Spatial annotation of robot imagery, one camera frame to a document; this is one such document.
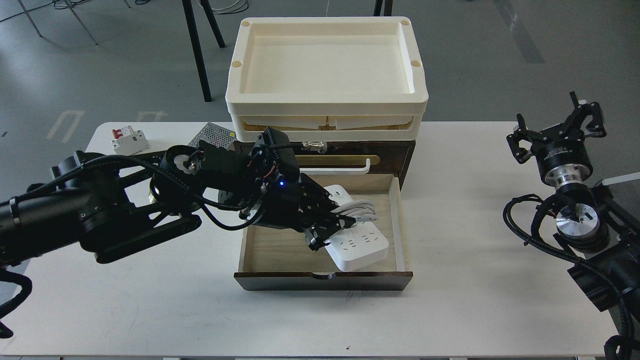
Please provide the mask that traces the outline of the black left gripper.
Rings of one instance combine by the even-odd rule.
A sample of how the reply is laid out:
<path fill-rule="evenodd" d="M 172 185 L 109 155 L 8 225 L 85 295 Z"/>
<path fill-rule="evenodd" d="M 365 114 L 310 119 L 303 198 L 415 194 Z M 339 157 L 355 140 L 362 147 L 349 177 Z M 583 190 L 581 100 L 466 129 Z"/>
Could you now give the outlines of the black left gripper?
<path fill-rule="evenodd" d="M 258 220 L 254 226 L 272 229 L 292 229 L 305 235 L 307 246 L 318 251 L 329 245 L 337 232 L 349 229 L 351 221 L 368 221 L 368 208 L 353 207 L 338 211 L 329 192 L 307 174 L 300 174 L 297 182 L 253 180 L 256 193 L 263 189 L 257 206 Z"/>

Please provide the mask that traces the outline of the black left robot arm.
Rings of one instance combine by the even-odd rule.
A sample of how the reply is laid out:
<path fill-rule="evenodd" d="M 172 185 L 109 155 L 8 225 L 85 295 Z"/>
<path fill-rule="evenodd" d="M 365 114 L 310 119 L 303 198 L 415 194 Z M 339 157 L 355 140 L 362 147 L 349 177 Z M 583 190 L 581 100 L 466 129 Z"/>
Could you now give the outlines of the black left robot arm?
<path fill-rule="evenodd" d="M 77 151 L 52 168 L 53 180 L 1 203 L 1 281 L 20 288 L 1 316 L 33 290 L 9 267 L 74 243 L 110 264 L 196 230 L 197 210 L 227 231 L 295 230 L 313 251 L 377 219 L 369 200 L 332 200 L 300 171 L 295 147 L 256 145 L 246 155 L 201 141 L 140 155 Z"/>

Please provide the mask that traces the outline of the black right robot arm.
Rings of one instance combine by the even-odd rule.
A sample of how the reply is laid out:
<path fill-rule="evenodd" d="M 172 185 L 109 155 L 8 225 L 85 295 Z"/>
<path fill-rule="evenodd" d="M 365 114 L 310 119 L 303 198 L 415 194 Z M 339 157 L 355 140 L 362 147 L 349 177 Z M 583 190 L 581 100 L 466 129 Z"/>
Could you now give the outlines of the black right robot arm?
<path fill-rule="evenodd" d="M 506 136 L 510 152 L 519 164 L 535 158 L 541 181 L 554 194 L 514 197 L 502 219 L 524 246 L 572 264 L 567 273 L 600 312 L 618 309 L 621 328 L 606 340 L 605 358 L 630 360 L 639 351 L 639 216 L 615 201 L 610 181 L 586 184 L 594 167 L 585 141 L 607 132 L 598 102 L 569 95 L 573 111 L 546 129 L 528 129 L 517 114 Z"/>

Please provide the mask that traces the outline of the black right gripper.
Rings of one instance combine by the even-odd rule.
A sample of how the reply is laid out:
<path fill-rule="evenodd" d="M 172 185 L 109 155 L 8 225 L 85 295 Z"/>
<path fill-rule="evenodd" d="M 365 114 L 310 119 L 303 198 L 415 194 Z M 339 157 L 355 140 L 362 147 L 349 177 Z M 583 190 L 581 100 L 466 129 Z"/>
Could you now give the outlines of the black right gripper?
<path fill-rule="evenodd" d="M 574 91 L 569 92 L 574 110 L 559 126 L 543 130 L 541 134 L 527 128 L 521 113 L 516 115 L 517 125 L 506 136 L 512 156 L 519 164 L 525 164 L 535 156 L 540 179 L 543 183 L 555 183 L 553 179 L 561 166 L 577 167 L 581 180 L 591 177 L 594 169 L 586 152 L 585 139 L 604 138 L 607 131 L 601 105 L 597 101 L 578 100 Z M 521 141 L 531 144 L 530 149 Z"/>

